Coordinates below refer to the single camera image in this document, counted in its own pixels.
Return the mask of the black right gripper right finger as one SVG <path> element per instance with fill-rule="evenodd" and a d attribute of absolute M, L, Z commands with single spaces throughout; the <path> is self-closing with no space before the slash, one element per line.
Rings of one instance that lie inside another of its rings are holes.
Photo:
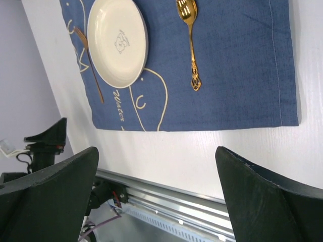
<path fill-rule="evenodd" d="M 322 189 L 226 147 L 217 147 L 215 159 L 236 241 L 322 241 Z"/>

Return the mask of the blue fish-print placemat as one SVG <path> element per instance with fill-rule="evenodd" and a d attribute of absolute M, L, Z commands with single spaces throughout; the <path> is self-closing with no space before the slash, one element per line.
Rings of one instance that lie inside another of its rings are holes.
<path fill-rule="evenodd" d="M 136 1 L 148 31 L 148 58 L 124 89 L 108 85 L 74 27 L 93 1 L 61 1 L 62 15 L 97 129 L 219 131 L 299 124 L 288 1 L 197 1 L 193 44 L 201 87 L 190 85 L 186 24 L 174 1 Z"/>

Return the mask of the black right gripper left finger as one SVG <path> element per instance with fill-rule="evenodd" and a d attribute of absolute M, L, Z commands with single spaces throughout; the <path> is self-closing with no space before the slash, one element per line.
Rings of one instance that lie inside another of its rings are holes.
<path fill-rule="evenodd" d="M 77 241 L 99 159 L 98 149 L 1 184 L 1 241 Z"/>

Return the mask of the cream ceramic plate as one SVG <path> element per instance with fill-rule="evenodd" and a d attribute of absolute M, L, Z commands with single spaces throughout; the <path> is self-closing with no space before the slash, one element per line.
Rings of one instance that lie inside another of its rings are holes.
<path fill-rule="evenodd" d="M 139 78 L 148 56 L 148 31 L 134 1 L 94 1 L 87 40 L 94 67 L 108 85 L 127 88 Z"/>

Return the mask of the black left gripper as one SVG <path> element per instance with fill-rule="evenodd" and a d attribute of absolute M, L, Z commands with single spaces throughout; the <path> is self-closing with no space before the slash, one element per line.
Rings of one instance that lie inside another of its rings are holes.
<path fill-rule="evenodd" d="M 25 137 L 26 151 L 16 155 L 16 159 L 27 164 L 28 174 L 54 165 L 55 156 L 63 153 L 67 136 L 67 118 L 63 117 L 44 132 Z"/>

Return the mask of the gold spoon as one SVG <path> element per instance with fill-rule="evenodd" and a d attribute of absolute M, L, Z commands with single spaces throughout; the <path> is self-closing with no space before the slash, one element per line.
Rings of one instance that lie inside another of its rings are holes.
<path fill-rule="evenodd" d="M 177 0 L 176 7 L 179 17 L 188 26 L 192 73 L 191 87 L 194 91 L 198 91 L 201 87 L 202 82 L 198 73 L 198 67 L 195 59 L 192 39 L 193 24 L 197 18 L 197 5 L 195 1 Z"/>

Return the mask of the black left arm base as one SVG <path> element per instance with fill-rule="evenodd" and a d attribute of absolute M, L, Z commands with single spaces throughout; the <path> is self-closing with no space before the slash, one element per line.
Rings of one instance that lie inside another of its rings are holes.
<path fill-rule="evenodd" d="M 121 208 L 122 203 L 128 203 L 126 188 L 127 187 L 121 183 L 96 177 L 92 185 L 92 191 L 85 215 L 88 216 L 92 209 L 99 208 L 103 203 L 111 199 L 118 208 Z"/>

